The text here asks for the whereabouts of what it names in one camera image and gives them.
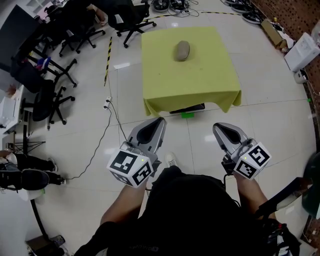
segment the green tape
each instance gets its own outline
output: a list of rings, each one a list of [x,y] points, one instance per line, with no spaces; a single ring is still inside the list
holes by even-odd
[[[186,113],[186,112],[181,113],[182,118],[193,118],[194,116],[195,116],[195,113]]]

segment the white marker cube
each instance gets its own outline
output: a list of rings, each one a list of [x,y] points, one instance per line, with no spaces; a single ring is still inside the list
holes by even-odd
[[[239,158],[233,170],[243,177],[252,180],[262,171],[271,158],[268,150],[259,142]]]
[[[134,188],[154,172],[149,157],[122,149],[112,154],[106,168],[118,181]]]

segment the power strip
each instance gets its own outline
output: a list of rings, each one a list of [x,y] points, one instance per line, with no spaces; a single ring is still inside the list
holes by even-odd
[[[103,105],[103,108],[104,108],[105,110],[109,108],[111,99],[112,99],[112,98],[111,98],[110,96],[106,98],[106,100],[105,100],[105,102],[104,102],[104,105]]]

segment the cardboard box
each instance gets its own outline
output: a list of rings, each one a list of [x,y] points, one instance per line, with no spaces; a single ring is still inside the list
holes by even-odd
[[[267,18],[261,23],[261,26],[275,48],[282,49],[287,46],[287,41],[281,37]]]

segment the white box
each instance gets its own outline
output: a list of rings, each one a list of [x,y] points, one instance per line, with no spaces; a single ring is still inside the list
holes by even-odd
[[[4,97],[0,103],[0,124],[7,126],[15,114],[16,101],[12,98]]]
[[[112,154],[106,168],[118,181],[134,188],[154,172],[149,157],[122,149]]]
[[[253,180],[271,158],[268,150],[259,142],[239,158],[233,170],[243,177]]]
[[[284,59],[289,69],[297,72],[308,65],[318,54],[320,54],[318,45],[309,34],[303,33],[298,42],[284,56]]]

